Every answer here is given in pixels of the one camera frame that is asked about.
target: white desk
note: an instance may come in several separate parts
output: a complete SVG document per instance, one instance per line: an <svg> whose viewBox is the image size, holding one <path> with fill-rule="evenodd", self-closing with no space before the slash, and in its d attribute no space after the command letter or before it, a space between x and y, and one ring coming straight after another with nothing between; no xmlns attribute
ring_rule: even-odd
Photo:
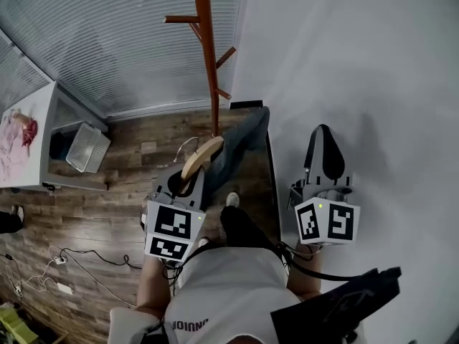
<svg viewBox="0 0 459 344"><path fill-rule="evenodd" d="M15 187L45 190L43 183L46 183L54 186L107 190L105 183L84 181L79 178L59 176L49 172L49 143L54 127L58 100L71 107L82 120L102 132L107 131L108 128L102 121L62 92L56 82L49 83L42 89L12 105L1 117L3 120L11 110L20 109L21 113L37 121L38 133L29 147L29 160L20 175L8 181L0 180L0 188Z"/></svg>

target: white plastic basket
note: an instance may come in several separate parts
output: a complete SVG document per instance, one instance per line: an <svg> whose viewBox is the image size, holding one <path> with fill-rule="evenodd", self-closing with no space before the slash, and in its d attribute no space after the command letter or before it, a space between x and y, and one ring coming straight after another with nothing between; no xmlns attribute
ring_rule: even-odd
<svg viewBox="0 0 459 344"><path fill-rule="evenodd" d="M79 172L97 173L110 143L99 129L82 123L65 159Z"/></svg>

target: person's arm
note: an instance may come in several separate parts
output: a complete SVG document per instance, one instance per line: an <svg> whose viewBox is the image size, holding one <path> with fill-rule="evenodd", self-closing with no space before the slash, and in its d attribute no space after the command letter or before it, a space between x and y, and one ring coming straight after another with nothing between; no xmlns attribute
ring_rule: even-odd
<svg viewBox="0 0 459 344"><path fill-rule="evenodd" d="M313 253L318 251L318 247L315 246L311 246L311 249L313 250ZM296 250L304 254L311 253L309 248L302 245L300 242L297 243ZM314 272L321 271L321 254L315 254L311 261L305 261L298 257L294 257L293 261L306 269L313 270ZM321 280L310 277L309 275L298 271L295 267L290 267L287 288L303 300L308 300L309 298L320 295Z"/></svg>
<svg viewBox="0 0 459 344"><path fill-rule="evenodd" d="M137 292L137 311L161 320L171 301L169 281L163 277L163 263L157 257L145 256Z"/></svg>

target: person's foot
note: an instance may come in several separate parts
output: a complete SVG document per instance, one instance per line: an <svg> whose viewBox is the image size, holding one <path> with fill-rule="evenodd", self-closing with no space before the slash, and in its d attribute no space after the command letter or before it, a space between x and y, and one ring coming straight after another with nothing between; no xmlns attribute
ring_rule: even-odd
<svg viewBox="0 0 459 344"><path fill-rule="evenodd" d="M230 192L227 196L227 206L233 206L239 208L240 198L236 192Z"/></svg>
<svg viewBox="0 0 459 344"><path fill-rule="evenodd" d="M24 208L22 206L13 205L11 211L13 215L17 215L21 219L21 223L24 223Z"/></svg>
<svg viewBox="0 0 459 344"><path fill-rule="evenodd" d="M203 247L210 242L209 237L202 237L198 242L198 247Z"/></svg>

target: white wall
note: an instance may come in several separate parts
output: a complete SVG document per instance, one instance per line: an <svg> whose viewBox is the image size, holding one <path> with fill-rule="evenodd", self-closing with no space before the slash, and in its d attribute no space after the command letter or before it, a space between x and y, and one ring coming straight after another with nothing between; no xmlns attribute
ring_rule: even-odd
<svg viewBox="0 0 459 344"><path fill-rule="evenodd" d="M362 215L324 272L401 266L369 343L444 343L459 323L459 0L248 0L235 66L234 100L272 110L283 238L289 185L328 124L353 156Z"/></svg>

